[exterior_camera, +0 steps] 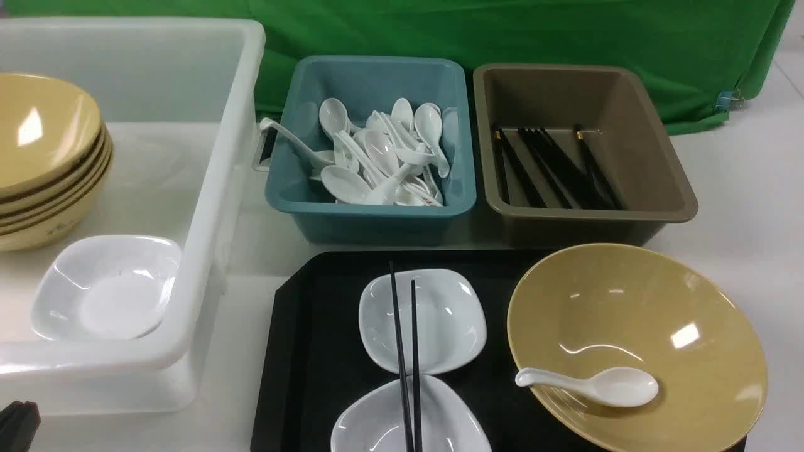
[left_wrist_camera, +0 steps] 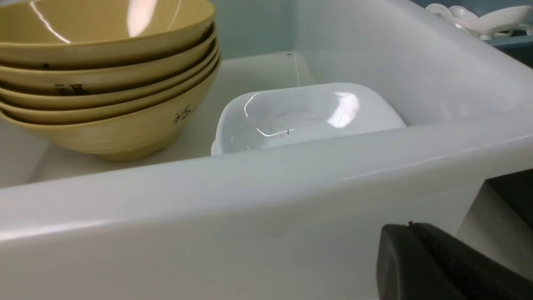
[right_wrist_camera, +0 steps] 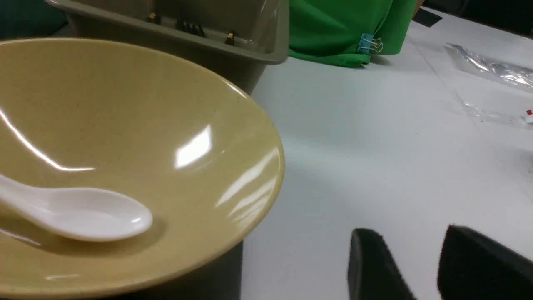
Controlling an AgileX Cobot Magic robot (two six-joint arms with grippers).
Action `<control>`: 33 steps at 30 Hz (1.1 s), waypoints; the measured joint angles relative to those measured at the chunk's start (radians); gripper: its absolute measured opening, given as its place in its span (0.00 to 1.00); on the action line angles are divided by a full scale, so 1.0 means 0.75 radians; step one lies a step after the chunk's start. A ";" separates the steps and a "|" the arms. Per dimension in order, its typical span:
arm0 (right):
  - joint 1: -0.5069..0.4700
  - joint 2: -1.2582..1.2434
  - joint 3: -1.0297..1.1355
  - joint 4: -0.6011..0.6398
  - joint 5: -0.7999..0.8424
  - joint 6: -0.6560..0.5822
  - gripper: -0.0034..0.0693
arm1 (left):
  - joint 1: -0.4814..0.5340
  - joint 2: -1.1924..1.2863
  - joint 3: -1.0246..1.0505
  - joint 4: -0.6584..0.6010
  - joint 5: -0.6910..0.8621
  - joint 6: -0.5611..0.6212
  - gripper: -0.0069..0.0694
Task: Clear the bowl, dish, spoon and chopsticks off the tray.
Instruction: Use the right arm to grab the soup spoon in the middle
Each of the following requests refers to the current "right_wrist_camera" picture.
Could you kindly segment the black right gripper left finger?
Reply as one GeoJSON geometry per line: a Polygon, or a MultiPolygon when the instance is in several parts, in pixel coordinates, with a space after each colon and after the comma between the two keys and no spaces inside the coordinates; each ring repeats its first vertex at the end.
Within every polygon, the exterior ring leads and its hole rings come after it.
{"type": "Polygon", "coordinates": [[[415,299],[383,237],[374,230],[352,230],[348,293],[351,300],[415,299]]]}

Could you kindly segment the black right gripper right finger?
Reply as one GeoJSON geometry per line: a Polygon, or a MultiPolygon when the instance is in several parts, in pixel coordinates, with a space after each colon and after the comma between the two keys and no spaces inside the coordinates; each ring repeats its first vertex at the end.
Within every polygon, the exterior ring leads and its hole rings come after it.
{"type": "Polygon", "coordinates": [[[531,300],[533,263],[473,230],[446,230],[437,277],[443,300],[531,300]]]}

